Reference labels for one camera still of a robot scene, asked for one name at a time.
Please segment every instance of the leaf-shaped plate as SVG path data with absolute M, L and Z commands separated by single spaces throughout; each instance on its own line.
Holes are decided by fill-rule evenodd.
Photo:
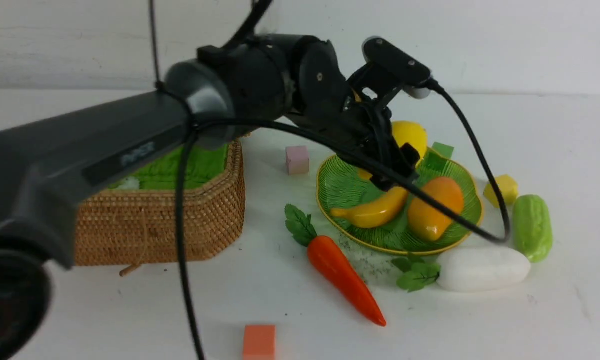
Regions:
M 483 204 L 477 194 L 473 176 L 457 162 L 441 157 L 430 148 L 416 169 L 419 178 L 416 185 L 426 184 L 432 178 L 453 178 L 462 189 L 464 209 L 462 216 L 474 224 L 482 221 Z M 330 216 L 331 208 L 351 208 L 368 203 L 382 194 L 371 184 L 357 176 L 357 168 L 343 162 L 335 155 L 326 159 L 318 170 L 316 199 L 318 207 L 327 219 L 350 239 L 375 250 L 394 255 L 433 255 L 453 248 L 466 239 L 470 232 L 458 223 L 453 223 L 435 242 L 420 239 L 407 226 L 406 209 L 413 196 L 407 199 L 404 209 L 389 223 L 376 228 L 357 228 L 347 220 Z

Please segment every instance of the toy carrot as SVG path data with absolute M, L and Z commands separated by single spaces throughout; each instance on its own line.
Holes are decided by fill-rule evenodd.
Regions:
M 306 254 L 313 267 L 327 278 L 358 312 L 374 324 L 386 326 L 380 307 L 364 281 L 355 273 L 346 256 L 330 237 L 318 236 L 311 225 L 311 214 L 305 215 L 290 203 L 284 207 L 284 214 L 286 228 L 298 244 L 307 248 Z

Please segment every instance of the basket rim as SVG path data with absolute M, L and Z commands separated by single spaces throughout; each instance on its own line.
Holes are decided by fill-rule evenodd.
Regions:
M 186 196 L 200 196 L 208 192 L 221 191 L 225 187 L 231 186 L 240 176 L 240 166 L 242 165 L 242 144 L 238 139 L 229 144 L 226 155 L 224 170 L 216 177 L 195 189 L 185 189 Z M 98 196 L 165 196 L 174 194 L 173 189 L 126 189 L 124 191 L 116 189 L 105 189 Z

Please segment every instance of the toy banana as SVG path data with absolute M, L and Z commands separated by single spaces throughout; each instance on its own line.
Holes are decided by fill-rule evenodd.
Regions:
M 331 216 L 343 218 L 358 228 L 375 228 L 393 220 L 404 207 L 409 192 L 394 186 L 370 203 L 362 203 L 350 209 L 334 207 Z

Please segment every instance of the woven basket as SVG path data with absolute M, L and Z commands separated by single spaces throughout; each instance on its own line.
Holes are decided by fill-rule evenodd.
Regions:
M 212 258 L 233 243 L 244 224 L 242 146 L 227 150 L 224 171 L 184 194 L 186 259 Z M 105 190 L 80 205 L 76 226 L 77 265 L 175 262 L 173 190 Z

